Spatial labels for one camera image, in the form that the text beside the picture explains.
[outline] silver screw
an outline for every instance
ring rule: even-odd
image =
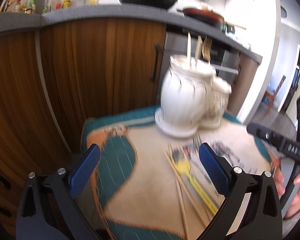
[[[271,172],[265,171],[265,175],[266,175],[268,178],[270,178],[270,177],[271,177]]]
[[[35,176],[35,173],[34,172],[30,172],[29,175],[28,175],[28,178],[32,179],[32,178],[34,178],[34,176]]]
[[[58,170],[58,174],[59,175],[62,175],[62,174],[65,174],[66,173],[66,169],[65,168],[60,168],[59,170]]]
[[[240,174],[242,172],[242,169],[240,167],[234,167],[233,170],[235,173],[238,173],[238,174]]]

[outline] floor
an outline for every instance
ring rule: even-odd
[[[289,117],[285,113],[278,113],[274,108],[270,109],[269,114],[265,116],[266,108],[267,105],[261,102],[252,118],[252,122],[268,127],[287,138],[295,139],[297,131]]]

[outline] blue gripper pad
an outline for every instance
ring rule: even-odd
[[[208,173],[217,192],[225,197],[229,194],[230,181],[226,172],[221,167],[220,163],[215,157],[212,149],[209,149],[205,144],[199,148],[199,158]]]
[[[99,160],[100,148],[95,144],[88,149],[88,153],[70,177],[69,194],[72,198],[81,194]]]

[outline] human hand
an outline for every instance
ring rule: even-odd
[[[282,183],[284,181],[284,177],[283,174],[279,168],[280,166],[280,160],[277,159],[274,164],[276,166],[278,166],[277,170],[274,173],[274,183],[275,186],[277,188],[277,192],[279,197],[281,197],[284,192],[285,192],[285,188],[283,187]],[[296,178],[294,179],[293,183],[295,185],[300,184],[300,174],[298,174],[298,176],[296,176]],[[297,195],[295,196],[295,198],[293,199],[290,208],[288,209],[285,218],[291,218],[293,217],[296,213],[298,213],[298,211],[300,210],[300,189],[297,193]]]

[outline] gray countertop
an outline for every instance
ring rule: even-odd
[[[53,11],[43,15],[0,13],[0,33],[20,29],[41,28],[56,23],[96,17],[137,18],[179,26],[196,33],[205,34],[231,46],[233,49],[255,60],[258,64],[262,61],[262,56],[247,50],[207,24],[190,17],[184,17],[182,14],[169,13],[166,10],[141,5],[87,5]]]

